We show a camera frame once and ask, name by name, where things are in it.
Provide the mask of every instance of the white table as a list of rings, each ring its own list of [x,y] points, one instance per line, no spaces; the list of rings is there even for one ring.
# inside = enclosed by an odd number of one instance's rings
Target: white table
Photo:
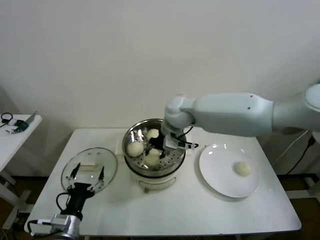
[[[55,198],[63,192],[61,173],[74,155],[92,147],[116,151],[125,131],[121,128],[75,130],[28,220],[51,219],[59,213]],[[201,146],[186,156],[176,182],[167,189],[144,193],[132,180],[123,157],[118,155],[118,169],[110,185],[84,205],[80,234],[241,235],[301,228],[301,222],[256,138],[212,134],[199,128],[191,134],[192,140]],[[253,195],[245,199],[226,197],[205,182],[198,166],[199,154],[205,145],[213,143],[238,144],[256,160],[261,169],[261,184]]]
[[[19,120],[27,120],[29,117],[30,115],[13,115],[13,118]],[[3,224],[3,229],[11,228],[14,219],[16,218],[17,210],[22,213],[30,213],[33,207],[33,205],[31,204],[26,204],[26,200],[31,193],[30,190],[25,190],[22,195],[18,197],[9,189],[7,189],[9,183],[15,185],[16,181],[7,172],[4,171],[4,168],[11,160],[11,158],[16,154],[22,144],[28,139],[31,133],[36,129],[41,120],[41,116],[36,115],[33,122],[25,131],[16,134],[10,134],[6,132],[6,130],[17,128],[16,126],[5,125],[0,128],[0,176],[6,180],[6,183],[4,185],[0,184],[0,197],[14,206],[10,215]]]

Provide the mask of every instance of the white plate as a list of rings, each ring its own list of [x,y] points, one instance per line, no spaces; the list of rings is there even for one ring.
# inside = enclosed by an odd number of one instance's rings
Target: white plate
[[[240,176],[235,164],[248,162],[252,167],[249,176]],[[260,171],[251,156],[232,144],[213,144],[201,153],[200,171],[207,183],[219,193],[232,197],[250,196],[260,183]]]

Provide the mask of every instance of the small white table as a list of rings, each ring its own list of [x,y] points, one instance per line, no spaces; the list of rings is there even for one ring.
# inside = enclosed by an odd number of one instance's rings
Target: small white table
[[[30,115],[13,115],[13,118],[19,120],[27,120],[29,117]],[[33,122],[25,131],[16,134],[6,132],[6,130],[17,128],[16,126],[5,125],[0,128],[0,176],[6,180],[4,185],[0,184],[0,197],[14,206],[2,226],[3,229],[11,228],[16,218],[17,210],[21,213],[30,213],[33,207],[33,204],[26,204],[26,200],[31,193],[30,190],[25,190],[22,195],[18,197],[7,189],[9,184],[15,185],[16,181],[6,171],[4,171],[4,168],[41,121],[41,116],[36,115]]]

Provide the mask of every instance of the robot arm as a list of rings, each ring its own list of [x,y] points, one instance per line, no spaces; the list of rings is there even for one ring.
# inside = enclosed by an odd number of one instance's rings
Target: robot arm
[[[52,219],[38,219],[30,220],[27,223],[27,228],[31,236],[35,239],[50,237],[53,240],[78,240],[79,239],[79,225],[82,221],[82,209],[87,199],[92,198],[96,190],[104,185],[104,170],[103,166],[96,184],[87,184],[82,182],[75,182],[77,172],[80,168],[80,163],[72,170],[70,176],[67,177],[69,186],[67,192],[59,195],[67,194],[70,196],[65,209],[61,209],[60,214],[55,214]],[[51,226],[50,233],[43,234],[34,232],[31,228],[34,225]]]
[[[256,137],[298,128],[320,132],[320,84],[283,101],[252,93],[176,96],[165,107],[161,132],[178,134],[188,126],[210,133]]]

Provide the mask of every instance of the steamed bun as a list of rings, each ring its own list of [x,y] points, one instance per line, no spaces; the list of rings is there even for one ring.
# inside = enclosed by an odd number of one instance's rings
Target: steamed bun
[[[250,165],[248,162],[246,162],[246,161],[237,162],[237,163],[234,165],[234,168],[235,168],[235,171],[236,171],[240,176],[243,176],[243,177],[247,177],[247,176],[249,176],[250,174],[252,174],[252,172],[253,172],[251,165]]]
[[[146,139],[148,139],[148,141],[150,139],[156,139],[157,137],[159,137],[159,130],[158,129],[150,129],[147,133],[146,133]]]
[[[126,151],[131,157],[138,157],[144,152],[144,144],[139,141],[131,142],[126,147]]]
[[[157,149],[152,148],[149,151],[149,154],[144,156],[144,161],[146,164],[148,164],[149,166],[152,166],[152,167],[159,165],[160,164],[160,152]]]

